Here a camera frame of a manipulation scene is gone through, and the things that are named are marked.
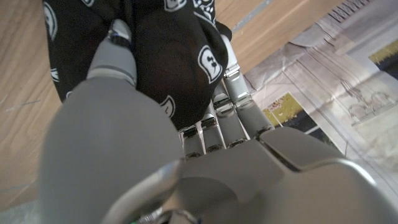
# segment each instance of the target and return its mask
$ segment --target black fabric with white print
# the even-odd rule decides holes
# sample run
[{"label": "black fabric with white print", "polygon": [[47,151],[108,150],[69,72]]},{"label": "black fabric with white print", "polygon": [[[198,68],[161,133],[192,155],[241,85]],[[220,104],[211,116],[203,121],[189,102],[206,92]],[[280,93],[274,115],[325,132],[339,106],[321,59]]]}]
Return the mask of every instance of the black fabric with white print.
[{"label": "black fabric with white print", "polygon": [[87,75],[114,19],[127,22],[137,89],[157,101],[177,129],[201,120],[228,63],[214,0],[46,0],[51,75],[60,99]]}]

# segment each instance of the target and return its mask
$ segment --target robotic hand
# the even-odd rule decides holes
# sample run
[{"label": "robotic hand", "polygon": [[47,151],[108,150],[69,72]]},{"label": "robotic hand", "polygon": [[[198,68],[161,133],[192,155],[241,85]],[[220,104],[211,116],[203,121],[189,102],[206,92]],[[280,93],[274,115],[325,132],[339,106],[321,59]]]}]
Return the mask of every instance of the robotic hand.
[{"label": "robotic hand", "polygon": [[199,125],[204,143],[193,126],[180,133],[182,149],[164,110],[135,90],[128,30],[112,24],[88,79],[52,121],[39,179],[44,224],[398,223],[362,168],[270,125],[228,40],[226,89]]}]

